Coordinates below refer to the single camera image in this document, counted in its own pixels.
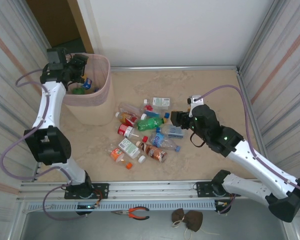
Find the marble surface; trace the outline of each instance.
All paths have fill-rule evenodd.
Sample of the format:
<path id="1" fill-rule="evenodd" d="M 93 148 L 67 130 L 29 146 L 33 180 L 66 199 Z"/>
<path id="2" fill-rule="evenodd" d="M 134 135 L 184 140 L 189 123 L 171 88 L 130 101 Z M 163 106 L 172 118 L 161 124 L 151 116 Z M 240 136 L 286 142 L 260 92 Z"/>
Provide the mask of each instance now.
<path id="1" fill-rule="evenodd" d="M 202 95 L 220 85 L 238 85 L 233 70 L 202 71 L 128 71 L 112 73 L 116 105 L 121 101 L 140 106 L 143 99 L 150 97 L 170 97 L 172 109 L 187 110 L 187 98 L 190 95 Z M 231 127 L 246 137 L 244 110 L 241 98 L 231 88 L 212 93 L 204 102 L 216 112 L 220 124 Z M 104 126 L 81 124 L 67 109 L 62 107 L 60 129 L 70 140 L 72 156 L 77 164 L 86 170 L 92 181 L 164 181 L 164 180 L 205 180 L 213 178 L 221 170 L 228 170 L 242 178 L 254 176 L 235 162 L 214 153 L 207 146 L 197 148 L 189 140 L 191 131 L 184 139 L 176 139 L 181 146 L 179 153 L 167 151 L 167 159 L 159 163 L 149 157 L 143 164 L 131 159 L 133 167 L 128 170 L 117 165 L 106 153 L 111 143 L 118 144 L 123 139 L 115 131 L 119 124 L 117 118 Z M 253 144 L 256 141 L 252 128 Z M 56 172 L 50 172 L 39 178 L 41 182 L 59 182 L 65 178 Z"/>

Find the pliers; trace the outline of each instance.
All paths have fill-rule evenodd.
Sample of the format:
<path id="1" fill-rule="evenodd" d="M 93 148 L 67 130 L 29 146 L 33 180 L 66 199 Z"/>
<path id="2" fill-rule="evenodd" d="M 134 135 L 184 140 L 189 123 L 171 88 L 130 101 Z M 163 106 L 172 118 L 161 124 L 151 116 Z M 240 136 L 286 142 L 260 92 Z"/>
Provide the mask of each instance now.
<path id="1" fill-rule="evenodd" d="M 111 213 L 119 214 L 119 215 L 128 215 L 129 218 L 133 218 L 135 220 L 146 220 L 146 219 L 149 218 L 149 216 L 136 216 L 136 215 L 134 215 L 132 212 L 134 212 L 136 210 L 149 211 L 149 209 L 144 207 L 144 206 L 136 206 L 134 208 L 129 208 L 129 210 L 117 210 L 117 211 L 112 211 Z"/>

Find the orange bottle cap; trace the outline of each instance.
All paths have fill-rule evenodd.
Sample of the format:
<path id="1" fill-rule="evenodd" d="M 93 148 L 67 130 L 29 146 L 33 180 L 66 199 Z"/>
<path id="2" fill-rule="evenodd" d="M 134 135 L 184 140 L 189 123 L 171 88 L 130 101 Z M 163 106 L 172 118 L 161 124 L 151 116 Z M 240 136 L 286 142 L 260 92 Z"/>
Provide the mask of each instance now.
<path id="1" fill-rule="evenodd" d="M 130 168 L 132 168 L 132 166 L 133 166 L 133 164 L 132 164 L 131 162 L 129 162 L 125 167 L 126 167 L 127 169 L 130 169 Z"/>

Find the plastic bottle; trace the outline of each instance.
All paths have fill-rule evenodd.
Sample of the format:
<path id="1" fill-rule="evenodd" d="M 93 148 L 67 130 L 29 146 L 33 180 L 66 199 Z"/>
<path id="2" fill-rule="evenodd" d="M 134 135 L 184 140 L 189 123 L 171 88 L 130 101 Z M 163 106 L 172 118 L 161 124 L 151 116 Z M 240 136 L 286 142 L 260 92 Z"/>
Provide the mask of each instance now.
<path id="1" fill-rule="evenodd" d="M 153 97 L 149 102 L 154 108 L 168 110 L 171 107 L 170 98 L 168 97 Z"/>
<path id="2" fill-rule="evenodd" d="M 140 131 L 137 129 L 133 128 L 132 126 L 128 126 L 126 124 L 120 124 L 115 127 L 116 132 L 124 136 L 127 139 L 130 139 L 130 141 L 142 141 L 146 143 L 148 141 L 147 136 L 143 136 Z"/>
<path id="3" fill-rule="evenodd" d="M 173 126 L 172 124 L 157 127 L 155 131 L 157 133 L 166 134 L 171 139 L 183 139 L 186 133 L 185 129 L 181 129 L 179 126 Z"/>
<path id="4" fill-rule="evenodd" d="M 153 146 L 157 148 L 175 150 L 176 152 L 180 151 L 180 146 L 178 146 L 172 139 L 162 133 L 154 132 L 149 137 L 149 141 Z"/>
<path id="5" fill-rule="evenodd" d="M 163 163 L 166 160 L 166 156 L 168 153 L 161 150 L 160 148 L 157 148 L 156 146 L 147 145 L 144 142 L 137 141 L 136 146 L 144 151 L 148 156 L 153 158 L 154 160 L 159 161 L 160 163 Z"/>
<path id="6" fill-rule="evenodd" d="M 165 124 L 166 122 L 167 122 L 166 118 L 152 117 L 152 118 L 147 118 L 145 120 L 139 120 L 137 121 L 136 125 L 139 131 L 145 131 L 145 130 L 150 130 L 150 129 L 155 129 L 157 127 L 160 127 L 161 124 Z"/>
<path id="7" fill-rule="evenodd" d="M 119 121 L 123 124 L 127 124 L 130 127 L 133 127 L 135 123 L 138 121 L 136 116 L 132 116 L 126 112 L 117 112 L 115 117 L 119 119 Z"/>
<path id="8" fill-rule="evenodd" d="M 125 102 L 121 102 L 119 104 L 118 109 L 119 109 L 119 112 L 121 112 L 121 113 L 128 113 L 132 116 L 140 118 L 141 120 L 144 120 L 147 117 L 147 115 L 144 114 L 144 111 L 142 109 L 139 109 L 139 108 L 132 106 Z"/>
<path id="9" fill-rule="evenodd" d="M 137 159 L 140 164 L 146 160 L 146 156 L 142 155 L 139 148 L 130 142 L 127 138 L 123 139 L 119 143 L 119 147 L 124 151 L 130 158 Z"/>
<path id="10" fill-rule="evenodd" d="M 170 113 L 165 112 L 159 107 L 152 106 L 147 99 L 144 100 L 142 106 L 144 113 L 150 118 L 166 118 L 170 117 Z"/>
<path id="11" fill-rule="evenodd" d="M 124 160 L 125 153 L 121 151 L 116 145 L 110 144 L 105 151 L 110 157 L 118 164 L 124 166 L 127 169 L 131 169 L 133 164 Z"/>

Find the pink fabric bin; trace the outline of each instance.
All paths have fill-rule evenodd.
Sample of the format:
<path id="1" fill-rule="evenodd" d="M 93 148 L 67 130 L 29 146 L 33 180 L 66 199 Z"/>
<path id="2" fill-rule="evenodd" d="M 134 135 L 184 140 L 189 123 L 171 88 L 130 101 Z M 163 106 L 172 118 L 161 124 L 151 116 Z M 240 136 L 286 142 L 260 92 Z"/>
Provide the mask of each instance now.
<path id="1" fill-rule="evenodd" d="M 89 57 L 84 74 L 92 81 L 91 93 L 72 94 L 72 89 L 77 88 L 78 84 L 71 84 L 63 103 L 82 124 L 106 125 L 114 117 L 116 104 L 109 60 L 102 55 L 82 54 Z"/>

